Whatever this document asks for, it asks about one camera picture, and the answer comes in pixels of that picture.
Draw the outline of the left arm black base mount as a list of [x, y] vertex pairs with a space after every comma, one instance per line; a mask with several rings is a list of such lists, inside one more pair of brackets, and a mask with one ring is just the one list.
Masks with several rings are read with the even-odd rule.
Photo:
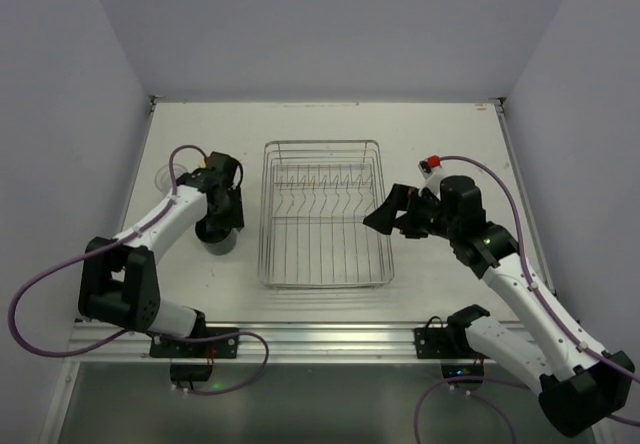
[[234, 327], [205, 327], [198, 337], [157, 335], [152, 338], [149, 356], [159, 359], [235, 359], [239, 332]]

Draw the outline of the dark grey ceramic mug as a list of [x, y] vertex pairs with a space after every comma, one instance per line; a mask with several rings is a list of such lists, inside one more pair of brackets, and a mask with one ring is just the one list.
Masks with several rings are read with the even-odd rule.
[[230, 253], [237, 242], [237, 231], [235, 229], [210, 230], [203, 221], [196, 223], [195, 234], [207, 251], [216, 256]]

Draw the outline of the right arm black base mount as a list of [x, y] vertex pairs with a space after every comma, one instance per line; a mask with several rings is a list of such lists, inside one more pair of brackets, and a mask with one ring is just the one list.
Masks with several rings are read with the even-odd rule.
[[426, 324], [413, 329], [416, 357], [419, 360], [477, 358], [479, 353], [470, 347], [466, 330], [474, 321], [490, 316], [488, 310], [477, 304], [467, 306], [445, 320], [432, 316]]

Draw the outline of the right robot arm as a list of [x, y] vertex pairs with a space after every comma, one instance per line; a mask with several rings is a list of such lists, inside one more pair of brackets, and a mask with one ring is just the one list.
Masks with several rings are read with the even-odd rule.
[[487, 220], [473, 179], [446, 177], [437, 193], [396, 184], [363, 223], [384, 235], [398, 230], [409, 239], [449, 242], [457, 260], [508, 305], [533, 340], [506, 330], [478, 305], [448, 317], [449, 335], [519, 379], [561, 434], [574, 437], [625, 406], [635, 372], [631, 359], [609, 352], [543, 282], [525, 274], [517, 241]]

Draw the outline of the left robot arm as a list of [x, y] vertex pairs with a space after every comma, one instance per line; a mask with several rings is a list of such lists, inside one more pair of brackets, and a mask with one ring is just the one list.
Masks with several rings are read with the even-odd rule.
[[186, 173], [139, 222], [86, 248], [78, 298], [84, 317], [182, 342], [205, 337], [204, 313], [161, 297], [157, 264], [190, 228], [217, 246], [244, 227], [241, 187], [206, 172]]

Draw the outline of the clear faceted glass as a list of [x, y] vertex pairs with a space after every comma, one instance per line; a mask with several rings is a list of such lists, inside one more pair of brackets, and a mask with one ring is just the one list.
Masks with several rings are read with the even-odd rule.
[[174, 175], [175, 178], [179, 178], [185, 173], [189, 173], [189, 170], [181, 164], [166, 164], [156, 172], [154, 185], [158, 192], [162, 196], [165, 196], [172, 190], [173, 184], [171, 175]]

